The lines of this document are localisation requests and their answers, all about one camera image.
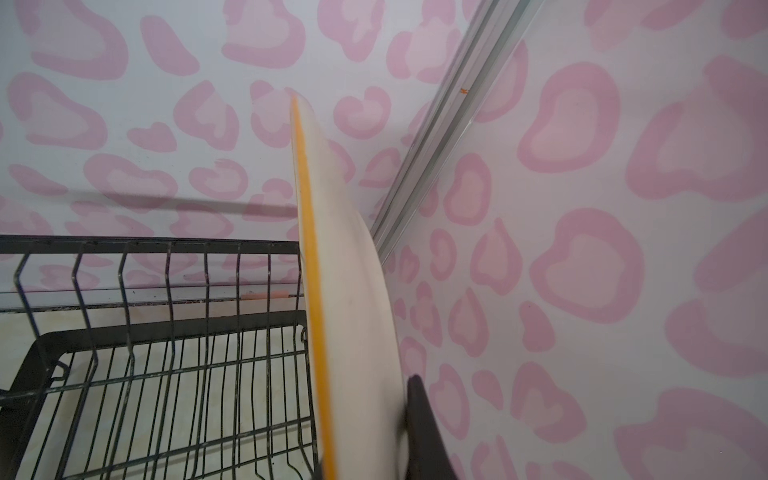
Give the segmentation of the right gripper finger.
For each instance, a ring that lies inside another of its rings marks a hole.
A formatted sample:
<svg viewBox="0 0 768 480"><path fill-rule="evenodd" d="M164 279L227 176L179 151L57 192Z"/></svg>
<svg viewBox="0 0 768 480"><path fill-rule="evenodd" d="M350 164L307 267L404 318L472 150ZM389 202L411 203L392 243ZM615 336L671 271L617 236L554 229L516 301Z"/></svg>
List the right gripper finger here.
<svg viewBox="0 0 768 480"><path fill-rule="evenodd" d="M457 480L435 415L419 375L407 381L405 423L408 435L408 480Z"/></svg>

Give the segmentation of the star and cat plate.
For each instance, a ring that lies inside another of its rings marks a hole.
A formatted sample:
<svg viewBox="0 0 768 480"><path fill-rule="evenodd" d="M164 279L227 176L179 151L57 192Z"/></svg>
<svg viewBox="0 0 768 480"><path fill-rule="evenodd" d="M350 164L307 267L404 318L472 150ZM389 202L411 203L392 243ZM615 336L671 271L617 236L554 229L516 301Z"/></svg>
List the star and cat plate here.
<svg viewBox="0 0 768 480"><path fill-rule="evenodd" d="M382 265L338 158L300 96L291 126L323 476L402 479L406 394Z"/></svg>

